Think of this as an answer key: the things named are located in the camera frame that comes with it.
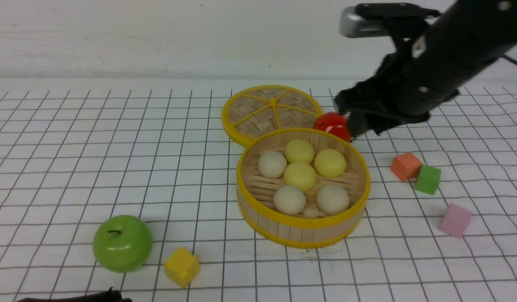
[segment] white wall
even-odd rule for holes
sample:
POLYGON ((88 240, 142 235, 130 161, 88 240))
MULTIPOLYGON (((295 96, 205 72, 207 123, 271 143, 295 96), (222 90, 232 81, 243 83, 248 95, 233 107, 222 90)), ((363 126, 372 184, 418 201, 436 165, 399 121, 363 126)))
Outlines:
MULTIPOLYGON (((0 0, 0 77, 367 77, 393 48, 338 33, 358 2, 0 0)), ((481 78, 517 79, 517 68, 481 78)))

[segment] red tomato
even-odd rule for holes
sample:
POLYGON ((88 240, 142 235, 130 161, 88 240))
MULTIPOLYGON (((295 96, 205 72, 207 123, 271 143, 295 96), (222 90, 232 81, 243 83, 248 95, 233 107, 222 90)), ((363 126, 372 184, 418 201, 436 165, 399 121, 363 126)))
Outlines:
POLYGON ((327 112, 320 115, 312 128, 331 133, 348 143, 351 143, 352 136, 348 131, 348 118, 336 112, 327 112))

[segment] yellow rim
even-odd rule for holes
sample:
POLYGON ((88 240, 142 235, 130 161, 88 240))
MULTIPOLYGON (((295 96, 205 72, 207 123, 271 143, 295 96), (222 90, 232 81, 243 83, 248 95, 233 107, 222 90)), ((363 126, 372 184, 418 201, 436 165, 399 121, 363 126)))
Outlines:
POLYGON ((359 222, 361 222, 361 218, 362 218, 362 215, 361 215, 361 217, 357 220, 357 222, 347 232, 342 233, 341 235, 338 235, 337 237, 335 237, 333 239, 329 239, 327 241, 313 242, 313 243, 295 242, 295 241, 289 241, 287 239, 275 236, 271 233, 264 231, 262 228, 258 227, 254 222, 252 222, 249 219, 249 217, 247 217, 247 215, 245 215, 245 212, 243 211, 242 206, 239 204, 239 202, 238 202, 238 208, 239 208, 239 212, 243 216, 243 219, 245 219, 245 221, 247 221, 249 226, 252 229, 254 229, 255 232, 260 234, 260 236, 262 236, 270 241, 273 241, 275 243, 279 243, 280 245, 285 245, 285 246, 291 247, 291 248, 302 248, 302 249, 323 248, 323 247, 327 247, 329 245, 333 245, 333 244, 341 241, 342 239, 348 237, 348 235, 350 235, 357 228, 357 226, 359 225, 359 222))
POLYGON ((297 107, 292 107, 292 106, 289 106, 289 105, 276 104, 275 106, 286 107, 286 108, 289 108, 289 109, 294 109, 294 110, 301 111, 301 112, 309 114, 309 115, 315 115, 316 117, 319 117, 320 115, 323 114, 322 107, 320 107, 318 102, 312 96, 310 96, 309 94, 307 94, 307 93, 305 93, 305 92, 303 92, 301 90, 298 90, 296 88, 292 88, 292 87, 288 87, 288 86, 282 86, 282 85, 263 85, 263 86, 255 86, 255 87, 251 87, 251 88, 247 88, 245 90, 242 90, 242 91, 238 92, 237 94, 234 94, 225 103, 225 106, 223 107, 223 111, 221 113, 221 122, 223 124, 223 129, 224 129, 226 135, 228 135, 228 137, 231 140, 233 140, 234 143, 237 143, 238 145, 240 145, 242 147, 247 147, 248 145, 251 145, 253 143, 253 141, 255 141, 256 139, 253 139, 253 138, 251 138, 249 136, 241 134, 235 128, 235 126, 237 124, 239 124, 240 122, 242 122, 243 120, 253 116, 254 114, 256 114, 256 113, 258 113, 260 111, 263 111, 265 109, 268 109, 268 108, 273 108, 273 112, 275 114, 275 120, 277 121, 277 126, 278 126, 278 128, 280 128, 279 117, 277 115, 277 110, 275 110, 275 107, 272 107, 272 105, 270 104, 269 100, 258 98, 258 97, 254 97, 254 96, 249 96, 249 97, 257 98, 257 99, 259 99, 261 101, 264 101, 264 102, 268 103, 268 105, 265 106, 265 107, 262 107, 260 110, 257 110, 255 112, 251 113, 250 115, 247 115, 245 118, 243 118, 241 121, 237 122, 236 124, 232 124, 230 122, 229 110, 230 110, 230 107, 232 106, 232 104, 237 99, 245 96, 245 94, 247 94, 248 92, 255 91, 255 90, 260 90, 260 89, 265 89, 265 88, 285 89, 285 91, 278 98, 282 97, 285 93, 287 93, 289 91, 297 92, 298 94, 301 94, 302 96, 306 97, 306 99, 313 105, 314 109, 316 110, 316 113, 312 113, 312 112, 306 111, 304 109, 300 109, 300 108, 297 108, 297 107))
POLYGON ((251 143, 251 145, 249 147, 247 147, 245 149, 245 151, 243 151, 243 154, 239 158, 238 167, 236 169, 237 187, 240 190, 240 192, 242 193, 243 198, 245 198, 247 203, 249 203, 249 205, 253 209, 255 209, 258 213, 260 213, 270 219, 273 219, 281 224, 289 225, 291 227, 299 227, 299 228, 329 227, 329 226, 333 226, 333 225, 337 225, 339 223, 345 222, 347 219, 355 216, 355 214, 360 209, 362 209, 364 207, 364 205, 366 204, 368 194, 370 193, 370 172, 368 171, 368 167, 366 166, 366 163, 364 162, 363 157, 360 155, 359 152, 357 152, 357 150, 354 147, 352 147, 346 141, 341 140, 338 137, 336 137, 332 134, 329 134, 327 132, 322 132, 320 130, 314 130, 314 129, 310 129, 310 128, 289 128, 289 129, 275 130, 273 132, 270 132, 268 134, 261 136, 260 140, 268 138, 269 136, 280 134, 280 133, 294 132, 294 131, 319 133, 321 135, 325 135, 328 138, 337 140, 338 142, 342 143, 346 148, 350 149, 357 156, 357 158, 361 161, 361 163, 364 167, 364 172, 366 174, 366 179, 364 180, 365 188, 364 188, 364 192, 363 192, 362 196, 360 197, 360 199, 356 202, 356 204, 354 204, 348 210, 346 210, 342 213, 339 213, 339 214, 336 214, 333 216, 324 217, 324 218, 302 218, 302 217, 288 216, 288 215, 281 214, 275 210, 272 210, 272 209, 266 207, 265 205, 260 203, 260 201, 256 200, 253 197, 253 195, 251 195, 251 193, 249 192, 249 190, 247 189, 247 187, 245 186, 245 184, 243 182, 243 176, 242 176, 243 158, 245 158, 245 155, 247 155, 247 152, 249 151, 249 149, 252 146, 254 146, 258 142, 258 140, 253 141, 253 143, 251 143))

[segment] orange cube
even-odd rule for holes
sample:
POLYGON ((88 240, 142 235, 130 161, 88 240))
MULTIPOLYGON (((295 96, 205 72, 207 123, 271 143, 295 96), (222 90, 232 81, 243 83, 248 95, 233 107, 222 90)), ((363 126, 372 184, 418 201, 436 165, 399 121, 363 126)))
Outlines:
POLYGON ((408 152, 394 158, 391 171, 404 182, 418 176, 422 165, 423 163, 413 153, 408 152))

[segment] yellow bun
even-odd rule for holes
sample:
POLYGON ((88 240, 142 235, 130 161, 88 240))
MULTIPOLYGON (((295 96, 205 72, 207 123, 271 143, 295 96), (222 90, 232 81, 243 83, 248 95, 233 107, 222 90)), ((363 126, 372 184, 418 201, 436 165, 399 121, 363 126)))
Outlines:
POLYGON ((291 163, 285 169, 284 181, 285 185, 306 192, 316 184, 316 171, 308 163, 291 163))
POLYGON ((324 177, 339 177, 346 171, 346 159, 339 151, 324 149, 316 155, 314 168, 324 177))
POLYGON ((289 163, 311 163, 314 159, 314 147, 306 140, 293 139, 285 146, 285 157, 289 163))

